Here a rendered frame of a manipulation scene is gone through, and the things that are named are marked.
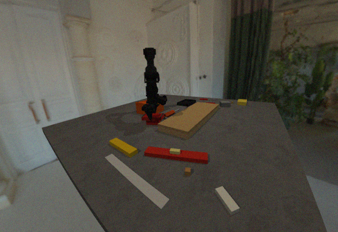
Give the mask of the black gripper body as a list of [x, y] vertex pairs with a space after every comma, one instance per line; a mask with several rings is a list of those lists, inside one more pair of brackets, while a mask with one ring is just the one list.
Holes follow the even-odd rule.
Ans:
[[[157, 94], [156, 94], [157, 95]], [[150, 96], [148, 93], [146, 94], [147, 97], [147, 104], [142, 106], [142, 111], [152, 112], [155, 109], [154, 105], [157, 105], [157, 102], [154, 102], [155, 96]]]

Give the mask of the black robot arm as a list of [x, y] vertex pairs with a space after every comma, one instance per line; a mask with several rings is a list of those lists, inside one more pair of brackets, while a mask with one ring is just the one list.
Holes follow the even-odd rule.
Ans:
[[[146, 83], [146, 94], [148, 93], [150, 96], [155, 96], [158, 93], [158, 87], [156, 82], [159, 82], [159, 73], [154, 66], [154, 58], [156, 54], [155, 48], [145, 48], [143, 49], [143, 53], [147, 60], [147, 67], [144, 72], [144, 83]], [[145, 81], [146, 79], [146, 81]], [[166, 96], [156, 95], [154, 102], [157, 102], [161, 105], [165, 105], [167, 101]]]

